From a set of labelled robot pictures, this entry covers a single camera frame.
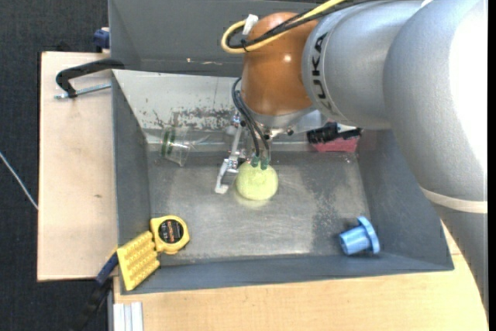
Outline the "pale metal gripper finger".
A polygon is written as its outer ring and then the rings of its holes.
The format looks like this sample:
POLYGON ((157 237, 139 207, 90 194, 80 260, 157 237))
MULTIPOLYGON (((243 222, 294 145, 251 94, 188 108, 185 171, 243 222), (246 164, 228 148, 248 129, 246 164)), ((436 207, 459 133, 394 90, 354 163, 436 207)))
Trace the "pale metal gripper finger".
POLYGON ((216 178, 215 193, 225 194, 233 185, 237 175, 237 161, 225 159, 222 162, 216 178))

